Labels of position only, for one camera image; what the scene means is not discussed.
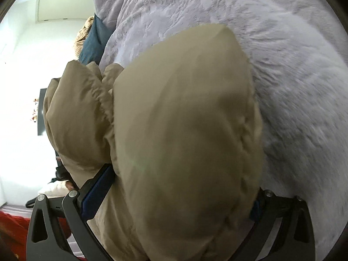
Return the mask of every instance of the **jacket hood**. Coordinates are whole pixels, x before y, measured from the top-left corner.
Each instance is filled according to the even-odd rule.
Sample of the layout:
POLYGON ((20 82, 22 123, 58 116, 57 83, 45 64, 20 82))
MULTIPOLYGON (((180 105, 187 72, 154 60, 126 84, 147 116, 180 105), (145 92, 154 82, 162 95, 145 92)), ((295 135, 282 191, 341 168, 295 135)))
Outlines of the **jacket hood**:
POLYGON ((47 135, 81 186, 119 177, 91 228, 115 260, 227 260, 262 167, 248 59, 223 25, 185 30, 123 70, 70 62, 44 101, 47 135))

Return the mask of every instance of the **red fabric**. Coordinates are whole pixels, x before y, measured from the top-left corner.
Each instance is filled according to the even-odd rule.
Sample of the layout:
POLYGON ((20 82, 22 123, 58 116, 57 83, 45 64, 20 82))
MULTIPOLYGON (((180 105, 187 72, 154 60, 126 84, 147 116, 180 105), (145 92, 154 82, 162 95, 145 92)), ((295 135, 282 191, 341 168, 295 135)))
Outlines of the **red fabric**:
MULTIPOLYGON (((26 261, 27 235, 29 230, 29 218, 12 216, 0 211, 0 232, 4 242, 10 247, 11 251, 17 255, 19 261, 26 261)), ((66 238, 71 236, 71 230, 66 219, 59 218, 66 238)))

